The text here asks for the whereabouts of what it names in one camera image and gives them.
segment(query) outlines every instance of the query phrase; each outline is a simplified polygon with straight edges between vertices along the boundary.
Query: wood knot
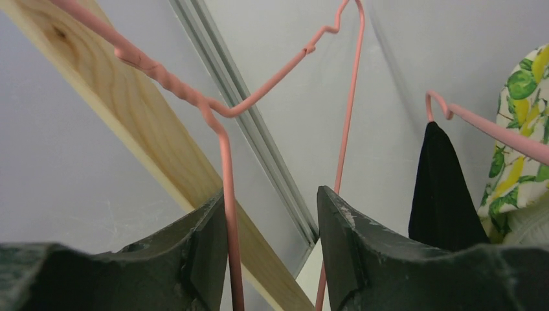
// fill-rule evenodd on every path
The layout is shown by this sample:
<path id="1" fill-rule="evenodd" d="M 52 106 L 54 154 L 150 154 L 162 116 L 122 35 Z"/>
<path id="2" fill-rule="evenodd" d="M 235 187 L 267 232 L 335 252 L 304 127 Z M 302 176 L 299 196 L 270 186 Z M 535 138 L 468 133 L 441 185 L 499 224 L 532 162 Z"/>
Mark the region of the wood knot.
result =
<path id="1" fill-rule="evenodd" d="M 53 31 L 55 32 L 55 34 L 57 35 L 57 37 L 61 38 L 61 39 L 67 39 L 67 34 L 62 31 L 61 29 L 53 26 Z"/>

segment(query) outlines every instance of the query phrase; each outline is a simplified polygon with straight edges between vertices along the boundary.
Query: hanger hook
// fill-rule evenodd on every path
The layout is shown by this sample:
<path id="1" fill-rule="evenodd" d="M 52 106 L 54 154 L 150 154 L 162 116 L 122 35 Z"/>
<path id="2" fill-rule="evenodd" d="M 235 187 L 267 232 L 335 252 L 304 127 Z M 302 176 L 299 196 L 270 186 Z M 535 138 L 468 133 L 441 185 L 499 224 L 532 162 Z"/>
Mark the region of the hanger hook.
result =
<path id="1" fill-rule="evenodd" d="M 434 99 L 440 105 L 440 108 L 442 109 L 442 113 L 444 113 L 444 117 L 446 118 L 446 120 L 451 120 L 452 117 L 454 117 L 454 113 L 450 109 L 448 109 L 444 98 L 440 96 L 439 93 L 433 90 L 429 90 L 425 94 L 425 105 L 427 107 L 427 119 L 429 120 L 429 122 L 434 121 L 434 117 L 432 116 L 431 97 L 434 97 Z"/>

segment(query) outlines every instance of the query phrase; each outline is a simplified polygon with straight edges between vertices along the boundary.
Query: green leaf pattern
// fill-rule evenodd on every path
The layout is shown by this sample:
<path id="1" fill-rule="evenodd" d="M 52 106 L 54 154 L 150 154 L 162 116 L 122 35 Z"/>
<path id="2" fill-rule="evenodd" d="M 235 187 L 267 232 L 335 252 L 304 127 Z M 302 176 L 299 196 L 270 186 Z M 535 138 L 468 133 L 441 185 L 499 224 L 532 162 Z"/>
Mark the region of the green leaf pattern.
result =
<path id="1" fill-rule="evenodd" d="M 549 144 L 549 51 L 545 49 L 549 49 L 549 45 L 531 52 L 514 68 L 497 99 L 496 123 Z M 518 151 L 496 142 L 489 181 L 478 209 L 479 217 L 490 218 L 503 236 L 510 231 L 509 212 L 530 206 L 549 191 L 549 166 L 526 157 L 516 167 L 521 156 Z"/>

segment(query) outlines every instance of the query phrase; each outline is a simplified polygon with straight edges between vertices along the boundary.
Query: dark green plastic object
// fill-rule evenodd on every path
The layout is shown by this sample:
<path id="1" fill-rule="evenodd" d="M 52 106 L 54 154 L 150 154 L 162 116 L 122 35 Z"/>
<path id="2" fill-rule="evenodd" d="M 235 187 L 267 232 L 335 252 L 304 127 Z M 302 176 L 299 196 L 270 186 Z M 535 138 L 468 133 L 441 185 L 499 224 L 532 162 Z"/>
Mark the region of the dark green plastic object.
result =
<path id="1" fill-rule="evenodd" d="M 219 310 L 226 265 L 220 191 L 117 253 L 0 244 L 0 310 Z"/>
<path id="2" fill-rule="evenodd" d="M 549 310 L 547 246 L 450 253 L 391 231 L 329 187 L 317 204 L 333 311 Z"/>

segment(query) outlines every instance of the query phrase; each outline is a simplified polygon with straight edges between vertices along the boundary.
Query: wooden plank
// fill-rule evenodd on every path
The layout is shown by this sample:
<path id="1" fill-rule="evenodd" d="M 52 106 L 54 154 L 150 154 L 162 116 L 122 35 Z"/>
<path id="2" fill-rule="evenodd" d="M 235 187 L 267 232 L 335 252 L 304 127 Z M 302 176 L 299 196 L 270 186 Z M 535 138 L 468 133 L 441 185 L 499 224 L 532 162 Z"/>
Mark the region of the wooden plank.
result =
<path id="1" fill-rule="evenodd" d="M 104 21 L 94 0 L 79 0 Z M 3 11 L 53 63 L 99 117 L 186 211 L 222 186 L 152 81 L 124 65 L 113 47 L 47 0 L 0 0 Z M 247 280 L 277 310 L 313 305 L 237 204 L 240 249 Z"/>

